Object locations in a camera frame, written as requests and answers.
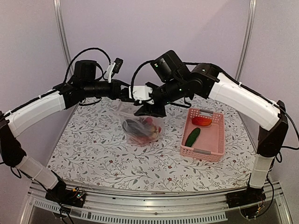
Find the right aluminium frame post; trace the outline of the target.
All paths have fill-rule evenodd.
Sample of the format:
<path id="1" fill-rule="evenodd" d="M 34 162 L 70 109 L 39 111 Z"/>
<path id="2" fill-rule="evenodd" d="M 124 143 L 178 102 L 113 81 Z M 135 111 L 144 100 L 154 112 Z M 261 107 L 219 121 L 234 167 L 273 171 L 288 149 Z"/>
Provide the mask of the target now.
<path id="1" fill-rule="evenodd" d="M 247 23 L 245 28 L 245 36 L 244 36 L 242 50 L 237 65 L 236 76 L 235 76 L 237 81 L 241 80 L 242 71 L 245 65 L 246 56 L 250 45 L 250 39 L 251 39 L 252 30 L 255 21 L 256 4 L 257 4 L 257 0 L 250 0 L 249 2 L 249 11 L 248 11 Z"/>

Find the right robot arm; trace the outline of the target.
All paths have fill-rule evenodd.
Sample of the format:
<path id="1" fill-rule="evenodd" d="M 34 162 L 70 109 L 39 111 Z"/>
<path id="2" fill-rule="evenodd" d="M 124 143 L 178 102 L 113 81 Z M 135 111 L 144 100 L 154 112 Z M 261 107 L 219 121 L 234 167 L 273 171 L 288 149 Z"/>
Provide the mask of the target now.
<path id="1" fill-rule="evenodd" d="M 150 64 L 161 86 L 147 83 L 134 86 L 139 70 Z M 134 72 L 129 86 L 129 97 L 141 108 L 136 116 L 165 116 L 165 106 L 181 98 L 198 95 L 224 103 L 253 119 L 260 125 L 257 155 L 249 178 L 249 187 L 242 192 L 242 200 L 252 203 L 260 195 L 259 189 L 278 155 L 288 131 L 285 106 L 282 101 L 271 101 L 234 80 L 222 68 L 212 63 L 197 63 L 189 70 L 187 63 L 169 50 L 155 60 L 142 63 Z"/>

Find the floral tablecloth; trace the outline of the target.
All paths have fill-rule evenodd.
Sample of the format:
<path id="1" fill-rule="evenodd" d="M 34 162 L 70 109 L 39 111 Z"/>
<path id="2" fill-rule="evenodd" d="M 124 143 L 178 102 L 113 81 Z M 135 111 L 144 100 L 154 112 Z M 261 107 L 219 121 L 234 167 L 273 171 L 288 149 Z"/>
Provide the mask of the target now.
<path id="1" fill-rule="evenodd" d="M 142 191 L 204 191 L 244 187 L 255 150 L 237 111 L 195 97 L 195 108 L 222 113 L 225 154 L 218 162 L 180 155 L 187 110 L 167 107 L 163 136 L 143 147 L 128 144 L 114 112 L 119 101 L 78 107 L 48 162 L 65 180 Z"/>

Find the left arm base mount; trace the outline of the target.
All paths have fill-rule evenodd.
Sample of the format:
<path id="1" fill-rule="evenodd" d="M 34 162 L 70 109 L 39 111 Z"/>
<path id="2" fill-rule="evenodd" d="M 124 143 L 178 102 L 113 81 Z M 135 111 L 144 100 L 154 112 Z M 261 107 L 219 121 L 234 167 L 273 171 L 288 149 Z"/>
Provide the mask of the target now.
<path id="1" fill-rule="evenodd" d="M 67 189 L 65 185 L 57 185 L 53 189 L 48 189 L 45 198 L 62 205 L 83 208 L 86 191 L 79 189 Z"/>

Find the green cucumber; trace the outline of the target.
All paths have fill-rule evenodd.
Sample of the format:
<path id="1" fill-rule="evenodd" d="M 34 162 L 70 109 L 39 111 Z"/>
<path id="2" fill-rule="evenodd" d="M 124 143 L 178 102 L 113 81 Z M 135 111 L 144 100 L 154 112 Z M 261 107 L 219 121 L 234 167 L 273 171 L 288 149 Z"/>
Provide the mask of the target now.
<path id="1" fill-rule="evenodd" d="M 192 147 L 194 145 L 194 143 L 196 142 L 197 138 L 199 137 L 200 132 L 201 132 L 201 129 L 199 127 L 194 128 L 188 135 L 188 137 L 185 141 L 185 146 Z"/>

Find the pink perforated plastic basket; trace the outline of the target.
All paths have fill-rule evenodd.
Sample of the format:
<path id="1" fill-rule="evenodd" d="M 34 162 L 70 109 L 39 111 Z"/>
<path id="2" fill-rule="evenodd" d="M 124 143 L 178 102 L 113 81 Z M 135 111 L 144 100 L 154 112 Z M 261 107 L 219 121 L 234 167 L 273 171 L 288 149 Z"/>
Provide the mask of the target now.
<path id="1" fill-rule="evenodd" d="M 192 119 L 200 117 L 210 119 L 208 126 L 198 126 L 192 123 Z M 225 153 L 225 130 L 223 114 L 190 108 L 183 130 L 180 143 L 180 155 L 205 161 L 217 162 Z M 200 134 L 191 147 L 185 145 L 188 136 L 195 128 L 200 128 Z"/>

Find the red lychee bunch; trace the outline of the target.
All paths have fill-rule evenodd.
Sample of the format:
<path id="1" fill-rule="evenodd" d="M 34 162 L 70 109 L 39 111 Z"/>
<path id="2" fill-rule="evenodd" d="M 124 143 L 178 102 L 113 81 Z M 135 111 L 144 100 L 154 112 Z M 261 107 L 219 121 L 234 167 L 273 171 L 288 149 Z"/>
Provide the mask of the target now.
<path id="1" fill-rule="evenodd" d="M 139 145 L 145 145 L 152 141 L 157 140 L 162 133 L 162 120 L 151 116 L 138 117 L 136 120 L 140 120 L 149 126 L 148 136 L 136 136 L 130 135 L 130 139 Z"/>

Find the orange red mango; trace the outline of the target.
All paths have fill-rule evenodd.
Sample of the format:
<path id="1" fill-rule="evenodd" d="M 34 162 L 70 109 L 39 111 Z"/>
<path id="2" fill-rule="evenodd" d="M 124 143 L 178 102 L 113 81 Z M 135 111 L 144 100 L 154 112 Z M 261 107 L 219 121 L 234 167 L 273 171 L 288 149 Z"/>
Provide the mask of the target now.
<path id="1" fill-rule="evenodd" d="M 212 124 L 212 119 L 204 117 L 193 117 L 192 124 L 196 126 L 210 126 Z"/>

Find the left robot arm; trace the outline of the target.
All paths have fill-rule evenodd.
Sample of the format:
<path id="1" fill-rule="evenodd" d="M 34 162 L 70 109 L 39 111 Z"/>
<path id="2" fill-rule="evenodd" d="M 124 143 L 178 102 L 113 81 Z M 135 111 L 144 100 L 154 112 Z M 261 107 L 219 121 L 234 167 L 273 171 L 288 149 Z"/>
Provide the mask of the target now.
<path id="1" fill-rule="evenodd" d="M 106 72 L 106 81 L 95 78 L 99 64 L 93 60 L 81 60 L 75 63 L 74 75 L 70 82 L 54 86 L 51 90 L 16 109 L 0 115 L 0 155 L 3 163 L 28 175 L 41 183 L 60 203 L 69 199 L 65 183 L 40 162 L 28 156 L 22 149 L 17 137 L 25 130 L 44 118 L 62 110 L 67 110 L 86 98 L 107 97 L 115 100 L 122 97 L 123 82 L 112 80 L 123 64 L 116 58 Z"/>

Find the aluminium frame post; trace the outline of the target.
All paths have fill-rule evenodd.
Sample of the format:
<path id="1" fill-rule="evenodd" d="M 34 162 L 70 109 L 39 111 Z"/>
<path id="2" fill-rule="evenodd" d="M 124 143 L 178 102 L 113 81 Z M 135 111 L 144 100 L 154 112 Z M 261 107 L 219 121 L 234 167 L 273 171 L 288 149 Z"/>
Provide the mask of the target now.
<path id="1" fill-rule="evenodd" d="M 241 80 L 242 71 L 245 65 L 246 56 L 250 45 L 250 39 L 251 39 L 252 30 L 255 21 L 256 4 L 257 4 L 257 0 L 250 0 L 249 2 L 249 11 L 248 11 L 247 23 L 245 28 L 245 36 L 244 36 L 242 50 L 237 65 L 236 76 L 235 76 L 237 81 Z"/>
<path id="2" fill-rule="evenodd" d="M 54 12 L 55 12 L 55 18 L 56 18 L 56 22 L 57 22 L 57 29 L 58 29 L 60 42 L 61 42 L 61 47 L 62 47 L 62 51 L 63 51 L 63 55 L 65 58 L 66 64 L 68 65 L 70 63 L 71 59 L 70 59 L 70 52 L 69 52 L 69 47 L 68 47 L 65 28 L 64 28 L 61 1 L 53 0 L 53 5 L 54 5 Z"/>

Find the clear zip top bag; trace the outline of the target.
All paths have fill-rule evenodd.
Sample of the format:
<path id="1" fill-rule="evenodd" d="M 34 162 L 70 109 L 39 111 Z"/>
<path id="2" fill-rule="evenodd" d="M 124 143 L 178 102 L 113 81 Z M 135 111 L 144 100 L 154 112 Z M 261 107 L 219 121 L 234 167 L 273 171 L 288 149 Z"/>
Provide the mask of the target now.
<path id="1" fill-rule="evenodd" d="M 157 141 L 163 135 L 164 121 L 149 115 L 135 116 L 138 107 L 128 102 L 120 102 L 114 114 L 120 120 L 128 143 L 145 146 Z"/>

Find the left aluminium frame post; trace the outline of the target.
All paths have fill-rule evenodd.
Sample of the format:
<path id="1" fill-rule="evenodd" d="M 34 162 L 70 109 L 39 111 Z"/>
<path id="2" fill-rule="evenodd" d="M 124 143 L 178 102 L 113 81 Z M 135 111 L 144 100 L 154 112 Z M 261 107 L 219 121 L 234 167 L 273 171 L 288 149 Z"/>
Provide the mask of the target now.
<path id="1" fill-rule="evenodd" d="M 60 42 L 61 42 L 61 47 L 62 47 L 62 51 L 63 51 L 63 55 L 65 58 L 66 64 L 68 65 L 70 63 L 71 59 L 70 59 L 70 52 L 69 52 L 69 47 L 68 47 L 65 28 L 64 28 L 61 1 L 53 0 L 53 5 L 54 5 L 54 12 L 55 12 L 55 18 L 56 18 L 56 22 L 57 22 L 57 29 L 58 29 Z"/>

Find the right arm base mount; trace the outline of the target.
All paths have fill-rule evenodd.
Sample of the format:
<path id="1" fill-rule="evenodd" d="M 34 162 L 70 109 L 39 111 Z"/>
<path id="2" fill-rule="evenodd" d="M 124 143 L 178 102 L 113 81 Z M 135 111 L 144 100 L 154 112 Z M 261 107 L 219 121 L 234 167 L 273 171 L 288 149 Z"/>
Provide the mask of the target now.
<path id="1" fill-rule="evenodd" d="M 263 188 L 256 189 L 247 187 L 245 190 L 231 192 L 226 194 L 226 203 L 229 208 L 248 205 L 261 202 L 266 199 Z"/>

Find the aluminium front rail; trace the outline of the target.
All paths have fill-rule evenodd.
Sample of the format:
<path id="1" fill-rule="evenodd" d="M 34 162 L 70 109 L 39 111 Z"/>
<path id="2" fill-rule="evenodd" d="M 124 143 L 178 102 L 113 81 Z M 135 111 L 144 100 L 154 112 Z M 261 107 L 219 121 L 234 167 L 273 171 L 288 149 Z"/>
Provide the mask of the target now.
<path id="1" fill-rule="evenodd" d="M 45 191 L 32 183 L 21 214 L 22 224 L 292 224 L 279 182 L 265 184 L 265 207 L 258 218 L 242 216 L 243 207 L 230 208 L 228 193 L 239 189 L 203 192 L 153 192 L 114 189 L 67 182 L 69 188 L 86 191 L 82 208 L 70 208 L 70 214 L 45 198 Z"/>

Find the dark purple eggplant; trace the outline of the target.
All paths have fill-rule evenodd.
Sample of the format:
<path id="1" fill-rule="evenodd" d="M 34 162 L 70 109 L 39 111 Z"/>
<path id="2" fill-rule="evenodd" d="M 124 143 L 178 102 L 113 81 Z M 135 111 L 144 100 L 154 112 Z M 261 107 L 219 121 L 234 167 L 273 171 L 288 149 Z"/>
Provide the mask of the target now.
<path id="1" fill-rule="evenodd" d="M 125 133 L 136 136 L 148 136 L 149 126 L 140 120 L 126 119 L 122 122 L 122 128 Z"/>

